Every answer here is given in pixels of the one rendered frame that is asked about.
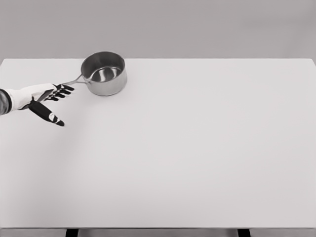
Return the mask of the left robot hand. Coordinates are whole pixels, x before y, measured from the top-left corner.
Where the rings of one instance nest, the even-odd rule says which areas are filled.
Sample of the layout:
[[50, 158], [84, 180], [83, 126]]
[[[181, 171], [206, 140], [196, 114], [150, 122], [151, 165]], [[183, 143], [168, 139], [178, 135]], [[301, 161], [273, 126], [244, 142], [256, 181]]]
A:
[[26, 91], [27, 96], [23, 99], [21, 106], [18, 110], [29, 109], [35, 115], [41, 119], [56, 124], [58, 126], [64, 126], [64, 122], [60, 120], [48, 107], [42, 104], [42, 101], [52, 100], [59, 101], [60, 98], [65, 98], [66, 95], [70, 95], [74, 88], [66, 84], [38, 84], [34, 86], [28, 86], [23, 88]]

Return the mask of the steel saucepan with long handle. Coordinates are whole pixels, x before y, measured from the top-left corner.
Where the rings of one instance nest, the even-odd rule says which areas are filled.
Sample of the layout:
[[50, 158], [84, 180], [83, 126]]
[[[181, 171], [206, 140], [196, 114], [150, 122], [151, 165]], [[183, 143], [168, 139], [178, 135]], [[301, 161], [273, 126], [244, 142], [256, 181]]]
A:
[[80, 75], [64, 85], [86, 84], [91, 93], [111, 96], [119, 93], [127, 84], [125, 60], [117, 53], [100, 51], [89, 55], [81, 64]]

